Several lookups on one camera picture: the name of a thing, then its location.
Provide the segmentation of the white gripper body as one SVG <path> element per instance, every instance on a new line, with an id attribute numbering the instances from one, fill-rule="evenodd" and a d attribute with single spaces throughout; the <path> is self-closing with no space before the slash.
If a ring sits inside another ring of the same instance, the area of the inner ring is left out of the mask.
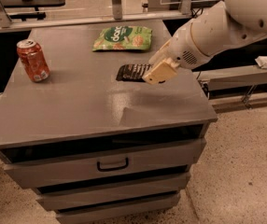
<path id="1" fill-rule="evenodd" d="M 210 61 L 210 58 L 195 45 L 190 25 L 183 25 L 177 29 L 174 35 L 149 59 L 149 62 L 157 64 L 168 58 L 189 70 Z"/>

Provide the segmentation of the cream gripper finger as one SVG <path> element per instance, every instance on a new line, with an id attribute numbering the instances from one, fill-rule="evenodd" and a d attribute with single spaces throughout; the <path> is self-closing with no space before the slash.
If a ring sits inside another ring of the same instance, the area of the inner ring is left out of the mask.
<path id="1" fill-rule="evenodd" d="M 163 59 L 146 71 L 142 78 L 148 84 L 159 84 L 175 77 L 179 66 L 172 58 Z"/>

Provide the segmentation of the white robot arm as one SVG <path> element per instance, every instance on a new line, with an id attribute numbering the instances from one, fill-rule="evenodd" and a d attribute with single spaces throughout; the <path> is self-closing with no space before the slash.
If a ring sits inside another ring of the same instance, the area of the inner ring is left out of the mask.
<path id="1" fill-rule="evenodd" d="M 228 49 L 238 49 L 267 38 L 267 0 L 222 0 L 202 15 L 180 26 L 149 59 L 143 75 L 158 84 L 195 69 Z"/>

